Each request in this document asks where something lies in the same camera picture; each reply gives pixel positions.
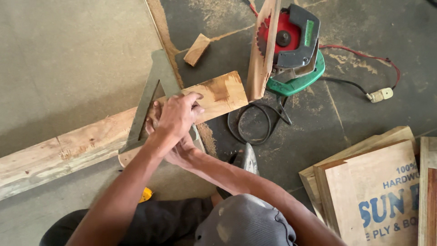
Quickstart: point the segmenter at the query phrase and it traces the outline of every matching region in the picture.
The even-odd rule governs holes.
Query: green label
[[[312,28],[313,27],[314,27],[314,22],[307,20],[306,21],[306,30],[305,30],[305,46],[311,45]]]

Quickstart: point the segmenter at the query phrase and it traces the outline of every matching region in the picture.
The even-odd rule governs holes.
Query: wooden board
[[[204,97],[198,100],[205,112],[197,118],[195,124],[229,113],[248,104],[246,93],[237,71],[224,74],[198,85],[183,89],[183,94],[198,92]],[[167,101],[166,97],[157,99],[161,105]],[[149,108],[149,117],[153,116],[152,105]]]
[[[200,59],[200,56],[206,51],[211,40],[203,34],[199,34],[194,44],[188,50],[187,54],[185,54],[184,60],[186,63],[196,66],[197,62]]]
[[[199,100],[205,113],[196,123],[247,105],[235,71],[183,93],[189,91],[205,95]],[[135,111],[136,107],[0,158],[0,200],[116,156],[126,142]]]
[[[420,138],[419,246],[437,245],[437,137]]]
[[[419,172],[411,141],[329,162],[314,170],[326,220],[347,239],[346,244],[417,244]]]
[[[382,135],[374,135],[366,140],[363,140],[329,158],[324,159],[314,166],[319,166],[328,162],[340,160],[342,158],[356,155],[364,151],[368,151],[372,148],[378,148],[380,146],[394,143],[402,139],[410,139],[414,145],[414,152],[416,154],[419,153],[418,147],[416,145],[416,140],[414,139],[414,135],[411,132],[411,129],[409,127],[395,127]],[[322,200],[320,199],[319,189],[317,188],[317,182],[313,166],[310,166],[300,171],[299,176],[302,180],[306,192],[308,193],[309,199],[312,206],[314,207],[317,217],[326,224],[325,212],[323,211]]]
[[[247,75],[246,93],[247,100],[253,102],[264,96],[266,83],[270,77],[273,65],[273,54],[277,32],[277,23],[281,9],[281,0],[265,0],[258,14],[255,29],[253,31],[252,49],[250,51],[249,73]],[[267,38],[266,56],[262,56],[258,50],[257,32],[264,19],[271,16],[271,25]]]

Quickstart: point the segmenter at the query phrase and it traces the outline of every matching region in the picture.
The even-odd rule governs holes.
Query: black cable
[[[336,79],[336,78],[329,78],[329,77],[320,77],[319,79],[321,80],[327,80],[327,81],[332,81],[332,82],[341,82],[341,83],[347,83],[347,84],[351,84],[354,85],[356,87],[358,87],[358,89],[360,89],[364,95],[367,95],[368,93],[364,90],[364,88],[362,88],[359,84],[351,82],[351,81],[347,81],[347,80],[342,80],[342,79]]]
[[[240,116],[238,116],[238,119],[237,119],[238,135],[231,128],[231,124],[230,124],[230,121],[229,121],[231,113],[229,112],[228,113],[228,120],[227,120],[227,125],[228,125],[228,128],[229,128],[229,131],[231,132],[231,134],[234,136],[234,138],[236,140],[238,140],[239,142],[241,142],[243,144],[246,144],[246,143],[249,143],[251,145],[260,145],[260,144],[263,144],[275,132],[275,130],[276,130],[280,120],[283,120],[285,123],[287,123],[288,125],[291,126],[292,122],[290,120],[290,117],[288,117],[287,112],[284,109],[285,104],[287,103],[287,100],[288,100],[288,97],[285,97],[284,102],[281,102],[281,97],[280,96],[276,96],[276,101],[278,102],[278,104],[279,104],[279,106],[281,108],[280,109],[281,111],[277,111],[275,108],[273,108],[272,106],[267,105],[267,104],[263,104],[263,103],[259,103],[258,104],[258,103],[254,103],[254,102],[250,103],[243,110],[243,112],[240,114]],[[257,107],[259,110],[261,110],[261,112],[263,112],[263,114],[267,118],[267,124],[268,124],[268,126],[267,126],[267,133],[266,133],[266,136],[261,141],[259,141],[259,142],[254,142],[252,140],[248,140],[248,139],[244,138],[243,137],[243,132],[242,132],[241,126],[240,126],[241,118],[246,113],[246,111],[248,109],[252,108],[252,107]],[[266,110],[263,109],[262,107],[270,108],[271,110],[273,110],[279,116],[279,119],[275,122],[275,124],[273,125],[273,128],[271,128],[271,121],[270,121],[269,115],[267,114]]]

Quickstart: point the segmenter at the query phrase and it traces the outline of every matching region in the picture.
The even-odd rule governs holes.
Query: white plug
[[[380,102],[384,99],[389,99],[393,96],[393,90],[391,88],[384,88],[379,91],[375,91],[370,95],[367,93],[366,97],[372,102]]]

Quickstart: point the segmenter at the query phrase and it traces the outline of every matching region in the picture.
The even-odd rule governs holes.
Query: hand
[[[161,124],[161,118],[161,106],[155,102],[153,104],[153,116],[146,119],[146,131],[149,135],[155,132],[155,127]],[[185,157],[195,150],[197,148],[194,146],[189,132],[186,131],[179,142],[164,156],[164,159],[171,164],[187,167],[188,162],[185,160]]]
[[[196,92],[171,96],[162,109],[159,128],[164,129],[165,133],[178,140],[181,139],[188,133],[191,125],[196,121],[197,115],[205,111],[196,102],[197,99],[202,98],[203,95]]]

